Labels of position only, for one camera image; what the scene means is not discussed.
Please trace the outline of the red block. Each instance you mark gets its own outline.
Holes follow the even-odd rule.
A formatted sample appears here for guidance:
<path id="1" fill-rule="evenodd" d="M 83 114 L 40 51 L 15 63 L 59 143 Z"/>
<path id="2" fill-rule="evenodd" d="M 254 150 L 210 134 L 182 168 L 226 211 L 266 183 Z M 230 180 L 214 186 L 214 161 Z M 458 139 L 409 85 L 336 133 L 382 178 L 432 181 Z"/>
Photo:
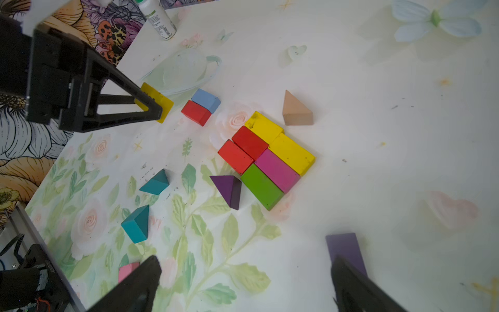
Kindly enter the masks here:
<path id="1" fill-rule="evenodd" d="M 256 135 L 246 126 L 242 126 L 232 137 L 232 141 L 254 161 L 269 147 L 262 138 Z"/>
<path id="2" fill-rule="evenodd" d="M 189 100 L 182 108 L 181 112 L 190 120 L 203 127 L 209 118 L 212 116 L 211 112 L 205 107 Z"/>
<path id="3" fill-rule="evenodd" d="M 254 160 L 232 140 L 227 140 L 219 149 L 218 154 L 240 176 L 243 175 L 254 162 Z"/>

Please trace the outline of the green block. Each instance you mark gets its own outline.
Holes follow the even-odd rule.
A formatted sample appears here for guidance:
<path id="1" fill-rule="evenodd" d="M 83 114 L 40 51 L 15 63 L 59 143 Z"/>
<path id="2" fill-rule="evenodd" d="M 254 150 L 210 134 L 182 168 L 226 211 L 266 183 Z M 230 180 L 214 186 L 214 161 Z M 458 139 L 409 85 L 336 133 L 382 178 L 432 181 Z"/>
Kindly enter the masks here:
<path id="1" fill-rule="evenodd" d="M 284 197 L 284 193 L 278 186 L 255 164 L 252 164 L 241 178 L 245 186 L 267 211 L 271 211 Z"/>

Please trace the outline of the natural wood triangle block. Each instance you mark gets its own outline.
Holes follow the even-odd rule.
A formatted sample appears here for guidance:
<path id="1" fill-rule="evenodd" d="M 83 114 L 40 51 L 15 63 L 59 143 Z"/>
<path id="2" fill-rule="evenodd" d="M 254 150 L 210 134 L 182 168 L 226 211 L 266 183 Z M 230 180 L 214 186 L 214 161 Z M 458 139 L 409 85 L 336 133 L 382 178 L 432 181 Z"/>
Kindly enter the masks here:
<path id="1" fill-rule="evenodd" d="M 286 126 L 311 126 L 314 124 L 313 112 L 288 90 L 285 91 L 282 115 Z"/>

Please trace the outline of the purple rectangular block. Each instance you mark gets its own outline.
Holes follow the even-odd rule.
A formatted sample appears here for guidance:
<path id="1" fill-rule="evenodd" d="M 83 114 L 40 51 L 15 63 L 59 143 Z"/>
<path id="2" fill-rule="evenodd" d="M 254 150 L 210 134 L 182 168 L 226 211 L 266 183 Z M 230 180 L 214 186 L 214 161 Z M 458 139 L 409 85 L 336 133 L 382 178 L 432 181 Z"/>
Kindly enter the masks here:
<path id="1" fill-rule="evenodd" d="M 328 235 L 326 236 L 326 244 L 332 262 L 335 261 L 336 257 L 344 257 L 358 271 L 368 276 L 355 233 Z"/>

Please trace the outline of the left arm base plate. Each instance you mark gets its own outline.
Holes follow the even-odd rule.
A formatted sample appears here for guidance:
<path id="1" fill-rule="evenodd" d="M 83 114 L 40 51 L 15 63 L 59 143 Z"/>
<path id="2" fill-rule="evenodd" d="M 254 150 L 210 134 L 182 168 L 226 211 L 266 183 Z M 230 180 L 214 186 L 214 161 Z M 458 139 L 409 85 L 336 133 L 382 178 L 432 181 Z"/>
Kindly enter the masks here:
<path id="1" fill-rule="evenodd" d="M 45 265 L 1 271 L 1 311 L 52 311 L 41 293 L 48 281 Z"/>

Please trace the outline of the yellow block long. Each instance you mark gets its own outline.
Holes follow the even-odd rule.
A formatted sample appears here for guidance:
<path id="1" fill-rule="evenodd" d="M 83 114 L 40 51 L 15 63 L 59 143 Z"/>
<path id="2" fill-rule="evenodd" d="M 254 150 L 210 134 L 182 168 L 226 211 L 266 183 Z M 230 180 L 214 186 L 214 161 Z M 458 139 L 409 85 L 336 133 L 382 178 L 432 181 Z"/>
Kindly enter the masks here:
<path id="1" fill-rule="evenodd" d="M 278 126 L 258 111 L 255 111 L 252 114 L 244 126 L 267 144 L 271 144 L 280 134 L 284 133 L 282 127 Z"/>

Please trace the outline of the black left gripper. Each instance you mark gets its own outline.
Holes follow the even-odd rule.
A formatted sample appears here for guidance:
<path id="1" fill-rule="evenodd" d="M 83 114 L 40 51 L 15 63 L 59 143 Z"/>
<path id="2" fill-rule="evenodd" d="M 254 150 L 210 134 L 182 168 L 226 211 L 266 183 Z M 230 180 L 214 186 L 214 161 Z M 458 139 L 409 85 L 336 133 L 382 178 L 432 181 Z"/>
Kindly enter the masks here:
<path id="1" fill-rule="evenodd" d="M 104 94 L 111 81 L 125 95 Z M 96 131 L 158 120 L 162 107 L 87 44 L 52 28 L 22 33 L 20 23 L 1 17 L 1 92 L 27 100 L 25 117 L 66 131 Z M 145 105 L 132 113 L 99 114 L 100 105 Z"/>

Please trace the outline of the pink block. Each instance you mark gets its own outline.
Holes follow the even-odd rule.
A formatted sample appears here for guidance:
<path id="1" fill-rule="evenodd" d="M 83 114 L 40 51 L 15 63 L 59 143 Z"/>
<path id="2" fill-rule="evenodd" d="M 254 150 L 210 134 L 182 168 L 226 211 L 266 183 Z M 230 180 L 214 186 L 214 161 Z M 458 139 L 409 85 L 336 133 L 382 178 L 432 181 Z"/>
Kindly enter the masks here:
<path id="1" fill-rule="evenodd" d="M 118 283 L 121 283 L 130 275 L 135 269 L 140 266 L 139 262 L 129 263 L 127 265 L 121 266 L 118 271 Z"/>

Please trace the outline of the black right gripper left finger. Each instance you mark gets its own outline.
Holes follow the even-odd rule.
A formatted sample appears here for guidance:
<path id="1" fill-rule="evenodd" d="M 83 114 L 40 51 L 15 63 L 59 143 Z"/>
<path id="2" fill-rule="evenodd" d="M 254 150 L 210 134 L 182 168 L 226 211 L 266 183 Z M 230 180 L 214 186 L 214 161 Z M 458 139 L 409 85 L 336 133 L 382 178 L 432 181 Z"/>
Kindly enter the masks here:
<path id="1" fill-rule="evenodd" d="M 88 311 L 151 312 L 160 284 L 161 266 L 150 256 Z"/>

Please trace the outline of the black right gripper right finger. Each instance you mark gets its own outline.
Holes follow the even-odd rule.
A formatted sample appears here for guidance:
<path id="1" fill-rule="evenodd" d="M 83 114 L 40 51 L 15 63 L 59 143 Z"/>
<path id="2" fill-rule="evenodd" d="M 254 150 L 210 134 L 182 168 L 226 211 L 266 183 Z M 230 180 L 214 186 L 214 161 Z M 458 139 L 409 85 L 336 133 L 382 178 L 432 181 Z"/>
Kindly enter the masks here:
<path id="1" fill-rule="evenodd" d="M 399 303 L 357 270 L 344 257 L 337 256 L 331 267 L 338 310 L 406 312 Z"/>

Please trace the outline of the purple triangle block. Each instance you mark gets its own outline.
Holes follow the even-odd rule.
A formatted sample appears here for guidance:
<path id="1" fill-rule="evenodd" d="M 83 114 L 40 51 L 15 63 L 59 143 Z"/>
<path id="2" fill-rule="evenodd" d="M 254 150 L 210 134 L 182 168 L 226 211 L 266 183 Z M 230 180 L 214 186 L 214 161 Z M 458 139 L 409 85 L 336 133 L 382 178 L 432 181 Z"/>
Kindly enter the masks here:
<path id="1" fill-rule="evenodd" d="M 231 209 L 239 210 L 242 182 L 233 175 L 210 176 L 211 181 Z"/>

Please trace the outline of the magenta block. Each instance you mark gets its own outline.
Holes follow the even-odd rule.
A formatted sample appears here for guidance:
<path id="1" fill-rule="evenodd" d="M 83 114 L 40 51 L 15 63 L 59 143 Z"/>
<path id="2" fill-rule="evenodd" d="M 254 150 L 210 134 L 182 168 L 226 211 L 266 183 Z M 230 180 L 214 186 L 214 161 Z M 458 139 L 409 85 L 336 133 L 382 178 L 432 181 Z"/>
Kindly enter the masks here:
<path id="1" fill-rule="evenodd" d="M 287 194 L 300 180 L 300 175 L 269 149 L 256 160 L 255 165 L 284 193 Z"/>

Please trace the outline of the blue grey triangle block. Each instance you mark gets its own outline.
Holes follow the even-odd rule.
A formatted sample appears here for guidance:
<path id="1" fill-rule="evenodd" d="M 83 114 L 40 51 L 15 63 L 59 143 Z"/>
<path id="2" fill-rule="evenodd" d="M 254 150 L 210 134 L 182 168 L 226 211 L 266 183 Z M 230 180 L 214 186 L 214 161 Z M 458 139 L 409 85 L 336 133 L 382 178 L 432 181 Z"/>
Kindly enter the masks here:
<path id="1" fill-rule="evenodd" d="M 221 104 L 221 100 L 218 97 L 201 88 L 197 89 L 191 100 L 207 109 L 211 114 L 214 114 Z"/>

